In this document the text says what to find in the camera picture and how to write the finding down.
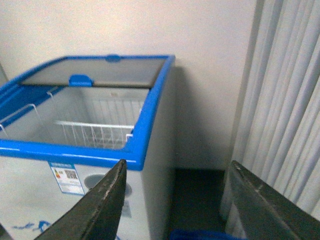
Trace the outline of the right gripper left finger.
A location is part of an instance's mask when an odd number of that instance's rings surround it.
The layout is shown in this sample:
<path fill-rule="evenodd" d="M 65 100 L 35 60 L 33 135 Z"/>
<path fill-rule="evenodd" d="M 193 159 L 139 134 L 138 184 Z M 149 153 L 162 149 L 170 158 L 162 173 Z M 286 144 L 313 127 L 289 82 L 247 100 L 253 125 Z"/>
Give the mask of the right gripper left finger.
<path fill-rule="evenodd" d="M 121 159 L 37 240 L 115 240 L 125 201 L 127 162 Z"/>

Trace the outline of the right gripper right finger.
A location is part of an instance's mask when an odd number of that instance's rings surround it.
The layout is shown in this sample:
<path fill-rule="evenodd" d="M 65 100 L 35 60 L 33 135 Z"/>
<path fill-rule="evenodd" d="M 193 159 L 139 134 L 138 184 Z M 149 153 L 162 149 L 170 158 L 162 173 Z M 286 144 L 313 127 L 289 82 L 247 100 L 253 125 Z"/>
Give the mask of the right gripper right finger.
<path fill-rule="evenodd" d="M 320 222 L 238 161 L 230 164 L 232 200 L 249 240 L 318 240 Z"/>

